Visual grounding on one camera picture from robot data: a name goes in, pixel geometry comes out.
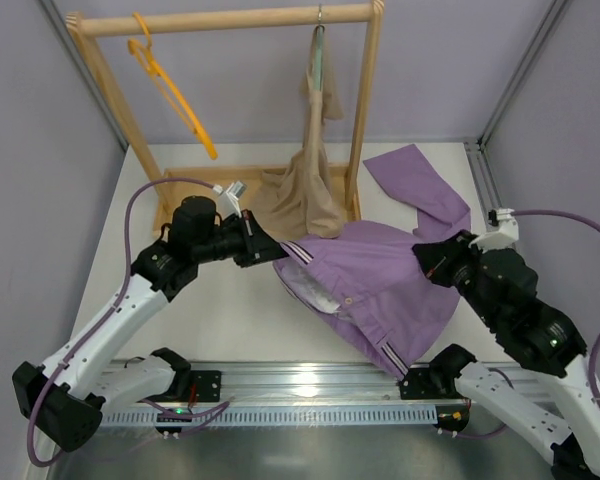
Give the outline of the left aluminium frame post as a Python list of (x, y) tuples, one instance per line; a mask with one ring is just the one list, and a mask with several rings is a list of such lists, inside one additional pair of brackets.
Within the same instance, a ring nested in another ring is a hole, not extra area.
[(65, 25), (64, 17), (61, 15), (58, 6), (53, 0), (35, 0), (34, 3), (39, 7), (41, 13), (46, 19), (48, 25), (51, 27), (51, 30), (54, 32), (63, 50), (68, 55), (69, 61), (75, 68), (82, 86), (86, 88), (88, 95), (95, 102), (110, 132), (116, 139), (118, 146), (123, 152), (126, 152), (129, 147), (129, 143), (123, 134), (118, 121), (115, 119), (111, 109), (109, 108), (105, 97), (97, 86), (95, 79), (90, 73), (88, 66), (82, 58), (74, 40), (69, 34), (69, 31)]

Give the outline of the wooden clothes rack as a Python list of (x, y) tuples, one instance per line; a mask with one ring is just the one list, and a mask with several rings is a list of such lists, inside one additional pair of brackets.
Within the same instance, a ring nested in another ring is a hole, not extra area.
[(149, 149), (145, 135), (134, 118), (122, 88), (119, 86), (98, 45), (98, 38), (144, 35), (145, 41), (143, 43), (134, 42), (132, 44), (131, 54), (139, 60), (141, 66), (149, 69), (149, 76), (154, 84), (165, 94), (168, 102), (176, 109), (186, 126), (190, 127), (207, 153), (215, 156), (217, 152), (212, 145), (210, 136), (202, 127), (190, 105), (177, 90), (175, 84), (167, 78), (165, 72), (156, 63), (151, 52), (153, 35), (303, 25), (324, 27), (328, 24), (365, 24), (366, 36), (350, 158), (348, 164), (335, 165), (329, 169), (331, 178), (338, 180), (342, 185), (342, 193), (338, 201), (343, 207), (347, 219), (357, 220), (360, 217), (357, 176), (384, 12), (385, 5), (383, 2), (370, 1), (366, 4), (326, 7), (268, 8), (161, 14), (147, 17), (133, 14), (130, 17), (94, 19), (86, 19), (79, 12), (71, 12), (67, 14), (65, 21), (69, 35), (74, 41), (80, 57), (87, 65), (88, 71), (94, 78), (97, 89), (103, 95), (106, 105), (121, 127), (125, 139), (136, 155), (147, 178), (155, 184), (158, 207), (154, 224), (159, 226), (175, 210), (177, 201), (182, 198), (181, 190), (175, 186), (177, 183), (191, 182), (195, 178), (203, 178), (210, 181), (215, 192), (220, 193), (227, 188), (231, 180), (246, 180), (251, 186), (257, 186), (260, 184), (263, 174), (278, 173), (280, 170), (273, 165), (190, 167), (160, 170)]

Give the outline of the aluminium mounting rail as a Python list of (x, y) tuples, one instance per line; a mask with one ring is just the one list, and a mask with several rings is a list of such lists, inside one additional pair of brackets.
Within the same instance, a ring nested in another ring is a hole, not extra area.
[(220, 398), (396, 400), (403, 383), (369, 363), (193, 362), (194, 371), (218, 371)]

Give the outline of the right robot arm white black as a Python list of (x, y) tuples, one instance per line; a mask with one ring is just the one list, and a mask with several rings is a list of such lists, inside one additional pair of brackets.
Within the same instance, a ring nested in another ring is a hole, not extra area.
[(430, 362), (427, 387), (483, 406), (549, 463), (554, 478), (600, 479), (600, 390), (586, 377), (591, 357), (572, 320), (538, 298), (536, 272), (512, 248), (480, 249), (467, 231), (413, 252), (425, 277), (460, 294), (559, 413), (501, 382), (457, 344)]

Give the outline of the aluminium frame post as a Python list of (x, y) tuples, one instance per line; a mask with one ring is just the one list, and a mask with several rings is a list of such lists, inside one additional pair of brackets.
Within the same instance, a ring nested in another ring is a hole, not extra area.
[(111, 109), (109, 108), (105, 97), (97, 86), (95, 79), (90, 73), (88, 66), (82, 58), (74, 40), (69, 34), (69, 31), (65, 25), (64, 17), (61, 15), (58, 6), (53, 0), (35, 0), (34, 3), (39, 7), (41, 13), (46, 19), (48, 25), (51, 27), (51, 30), (54, 32), (63, 50), (68, 55), (69, 61), (75, 68), (82, 86), (86, 88), (88, 95), (95, 102), (110, 132), (116, 139), (118, 146), (123, 152), (126, 152), (129, 147), (129, 143), (123, 134), (118, 121), (115, 119)]
[(547, 43), (572, 4), (573, 2), (569, 0), (552, 0), (549, 2), (547, 10), (541, 17), (531, 40), (518, 61), (502, 95), (496, 103), (482, 134), (476, 141), (481, 150), (486, 149), (508, 109), (511, 107), (516, 96), (520, 93), (525, 82), (531, 75)]

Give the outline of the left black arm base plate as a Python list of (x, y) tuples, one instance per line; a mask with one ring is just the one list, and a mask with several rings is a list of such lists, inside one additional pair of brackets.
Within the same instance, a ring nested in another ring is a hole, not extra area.
[(187, 404), (219, 402), (221, 387), (220, 370), (192, 370), (185, 377), (180, 400)]

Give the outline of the green hanger with metal hook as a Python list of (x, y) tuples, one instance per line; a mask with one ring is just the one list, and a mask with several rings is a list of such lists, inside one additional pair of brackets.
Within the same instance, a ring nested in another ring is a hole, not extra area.
[(324, 33), (323, 7), (318, 6), (317, 25), (314, 29), (314, 52), (312, 62), (313, 89), (323, 90), (323, 64), (324, 64)]

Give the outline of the right aluminium frame post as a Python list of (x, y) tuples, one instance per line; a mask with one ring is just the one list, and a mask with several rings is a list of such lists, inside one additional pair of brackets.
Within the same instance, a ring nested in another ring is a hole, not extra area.
[(496, 103), (482, 134), (476, 141), (481, 150), (486, 149), (508, 109), (511, 107), (516, 96), (520, 93), (525, 82), (531, 75), (547, 43), (572, 4), (573, 2), (569, 0), (552, 0), (549, 2), (547, 10), (541, 17), (531, 40), (518, 61), (502, 95)]

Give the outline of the orange plastic hanger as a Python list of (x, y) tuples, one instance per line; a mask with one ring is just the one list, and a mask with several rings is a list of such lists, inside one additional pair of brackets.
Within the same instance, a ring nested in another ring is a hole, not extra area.
[(184, 126), (204, 147), (209, 158), (216, 160), (218, 153), (211, 136), (207, 133), (203, 124), (196, 116), (194, 109), (190, 106), (178, 86), (155, 58), (152, 50), (153, 41), (151, 32), (144, 18), (138, 12), (134, 12), (132, 17), (141, 28), (144, 41), (140, 41), (137, 38), (130, 38), (127, 41), (129, 54), (135, 58), (144, 73), (178, 115)]

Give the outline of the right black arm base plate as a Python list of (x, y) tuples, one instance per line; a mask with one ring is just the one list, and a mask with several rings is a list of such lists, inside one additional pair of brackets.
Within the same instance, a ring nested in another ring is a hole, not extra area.
[(416, 367), (408, 371), (398, 383), (402, 400), (460, 399), (453, 379), (441, 369), (431, 366)]

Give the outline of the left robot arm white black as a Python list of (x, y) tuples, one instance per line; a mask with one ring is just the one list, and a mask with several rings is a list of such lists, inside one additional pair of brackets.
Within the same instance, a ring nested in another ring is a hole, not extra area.
[(168, 348), (107, 375), (134, 334), (198, 276), (201, 265), (233, 260), (247, 268), (286, 257), (249, 210), (221, 219), (215, 202), (185, 198), (168, 235), (127, 265), (120, 289), (76, 336), (41, 365), (22, 363), (12, 381), (27, 433), (41, 431), (63, 452), (80, 449), (104, 416), (153, 397), (178, 400), (191, 383), (189, 361)]

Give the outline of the purple trousers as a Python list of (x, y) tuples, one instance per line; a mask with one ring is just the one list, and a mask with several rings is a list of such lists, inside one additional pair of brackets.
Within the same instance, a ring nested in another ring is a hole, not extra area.
[(334, 239), (287, 241), (273, 268), (285, 289), (371, 363), (401, 380), (441, 335), (460, 301), (436, 286), (412, 250), (471, 227), (471, 209), (414, 145), (364, 163), (391, 199), (415, 208), (403, 231), (374, 221), (346, 224)]

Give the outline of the beige trousers on hanger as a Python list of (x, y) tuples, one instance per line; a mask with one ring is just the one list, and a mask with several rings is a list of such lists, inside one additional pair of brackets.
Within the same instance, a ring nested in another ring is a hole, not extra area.
[(278, 241), (306, 235), (335, 238), (345, 224), (343, 209), (333, 194), (323, 139), (325, 122), (343, 118), (327, 51), (320, 61), (309, 63), (301, 93), (308, 102), (302, 147), (284, 173), (262, 174), (251, 203), (259, 224)]

